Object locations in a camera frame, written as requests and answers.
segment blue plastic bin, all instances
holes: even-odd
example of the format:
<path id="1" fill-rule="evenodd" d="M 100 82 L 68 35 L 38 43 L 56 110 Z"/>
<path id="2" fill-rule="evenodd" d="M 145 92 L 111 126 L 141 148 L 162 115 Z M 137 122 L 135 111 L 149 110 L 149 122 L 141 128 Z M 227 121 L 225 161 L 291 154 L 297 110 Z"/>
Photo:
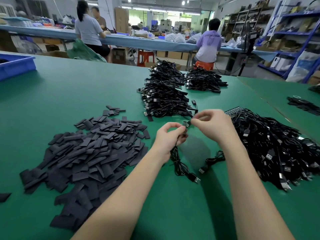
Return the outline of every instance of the blue plastic bin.
<path id="1" fill-rule="evenodd" d="M 17 76 L 36 69 L 33 56 L 21 56 L 11 54 L 1 54 L 0 59 L 6 59 L 9 62 L 0 64 L 0 81 L 12 76 Z"/>

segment blue shelving rack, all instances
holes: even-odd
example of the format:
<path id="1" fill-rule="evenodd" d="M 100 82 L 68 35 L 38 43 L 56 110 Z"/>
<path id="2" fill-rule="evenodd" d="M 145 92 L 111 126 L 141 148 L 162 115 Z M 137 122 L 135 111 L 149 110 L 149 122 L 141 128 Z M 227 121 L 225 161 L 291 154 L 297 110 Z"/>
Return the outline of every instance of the blue shelving rack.
<path id="1" fill-rule="evenodd" d="M 297 62 L 298 57 L 302 54 L 302 52 L 306 49 L 308 43 L 310 42 L 311 38 L 313 36 L 320 36 L 320 33 L 316 33 L 317 29 L 320 26 L 320 10 L 315 10 L 315 11 L 302 11 L 302 12 L 297 12 L 297 13 L 285 13 L 285 14 L 278 14 L 280 7 L 282 6 L 282 1 L 280 1 L 276 11 L 275 11 L 275 15 L 273 16 L 272 20 L 271 20 L 271 24 L 269 26 L 268 32 L 265 36 L 265 38 L 267 37 L 268 33 L 272 33 L 271 27 L 273 26 L 273 23 L 275 21 L 276 18 L 279 17 L 280 15 L 280 22 L 281 23 L 283 21 L 283 19 L 287 19 L 287 18 L 306 18 L 306 17 L 319 17 L 315 27 L 313 30 L 311 30 L 311 32 L 288 32 L 288 31 L 276 31 L 274 32 L 274 34 L 279 34 L 279 35 L 295 35 L 295 36 L 305 36 L 306 37 L 306 41 L 303 43 L 301 49 L 298 52 L 283 52 L 281 50 L 277 50 L 275 52 L 277 52 L 279 55 L 286 55 L 286 56 L 290 56 L 293 57 L 294 60 L 292 62 L 292 64 L 290 65 L 290 68 L 287 71 L 278 71 L 276 69 L 270 68 L 270 67 L 266 67 L 263 64 L 259 64 L 258 66 L 266 69 L 270 72 L 273 72 L 279 76 L 281 76 L 283 79 L 287 79 L 290 71 L 292 70 L 292 68 L 294 67 L 294 64 Z M 318 59 L 317 61 L 315 61 L 312 69 L 310 70 L 310 72 L 308 73 L 308 75 L 303 79 L 302 83 L 307 83 L 307 81 L 309 80 L 310 76 L 312 76 L 312 74 L 315 72 L 316 68 L 320 65 L 320 59 Z"/>

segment lavender sweatshirt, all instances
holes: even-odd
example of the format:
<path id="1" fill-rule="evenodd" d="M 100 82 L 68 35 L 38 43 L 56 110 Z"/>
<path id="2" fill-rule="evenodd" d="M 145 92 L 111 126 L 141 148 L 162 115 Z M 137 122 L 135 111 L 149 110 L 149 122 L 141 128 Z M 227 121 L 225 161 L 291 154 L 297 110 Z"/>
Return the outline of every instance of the lavender sweatshirt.
<path id="1" fill-rule="evenodd" d="M 215 62 L 217 51 L 221 48 L 221 35 L 215 30 L 206 31 L 197 41 L 197 47 L 199 51 L 196 57 L 199 61 Z"/>

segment green workbench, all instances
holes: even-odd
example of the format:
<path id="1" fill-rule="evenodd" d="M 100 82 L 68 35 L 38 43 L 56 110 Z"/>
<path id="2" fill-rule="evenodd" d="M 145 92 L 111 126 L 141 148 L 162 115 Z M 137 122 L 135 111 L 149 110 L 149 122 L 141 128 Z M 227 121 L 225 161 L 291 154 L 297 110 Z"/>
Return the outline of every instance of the green workbench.
<path id="1" fill-rule="evenodd" d="M 320 94 L 308 90 L 310 85 L 241 76 L 238 78 L 291 121 L 292 127 L 299 129 L 320 144 L 320 116 L 289 105 L 287 100 L 287 97 L 296 95 L 320 107 Z"/>
<path id="2" fill-rule="evenodd" d="M 63 207 L 54 206 L 59 193 L 42 184 L 33 194 L 23 194 L 19 178 L 21 171 L 42 161 L 53 135 L 75 131 L 74 123 L 101 115 L 107 104 L 127 110 L 119 117 L 142 120 L 148 125 L 151 139 L 144 141 L 149 148 L 160 126 L 185 120 L 174 116 L 149 122 L 143 116 L 144 104 L 136 89 L 149 76 L 147 68 L 47 56 L 36 56 L 35 63 L 37 71 L 0 83 L 0 192 L 12 192 L 0 204 L 1 239 L 5 240 L 65 240 L 72 236 L 68 230 L 49 226 Z M 291 125 L 238 78 L 223 76 L 222 80 L 229 86 L 222 88 L 221 94 L 188 90 L 187 97 L 196 100 L 199 110 L 226 111 L 242 106 Z M 219 148 L 194 127 L 188 133 L 180 155 L 199 175 L 204 159 L 215 156 Z M 132 239 L 236 239 L 226 163 L 217 163 L 199 178 L 200 185 L 191 183 L 176 176 L 170 162 L 163 166 Z M 269 182 L 264 185 L 295 238 L 318 239 L 320 177 L 312 182 L 302 181 L 289 193 Z"/>

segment red plastic stool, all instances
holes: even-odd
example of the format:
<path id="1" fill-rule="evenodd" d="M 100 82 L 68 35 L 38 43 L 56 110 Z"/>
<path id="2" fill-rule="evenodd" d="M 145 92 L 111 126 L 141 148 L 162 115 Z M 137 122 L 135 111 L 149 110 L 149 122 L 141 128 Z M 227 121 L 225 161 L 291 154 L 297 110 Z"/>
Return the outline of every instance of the red plastic stool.
<path id="1" fill-rule="evenodd" d="M 149 62 L 149 57 L 153 57 L 153 63 L 155 62 L 155 54 L 153 51 L 143 51 L 139 50 L 138 51 L 138 67 L 146 67 L 146 62 Z"/>
<path id="2" fill-rule="evenodd" d="M 207 63 L 207 62 L 202 62 L 202 61 L 196 61 L 195 63 L 196 67 L 202 67 L 208 71 L 213 70 L 214 69 L 214 62 L 212 63 Z"/>

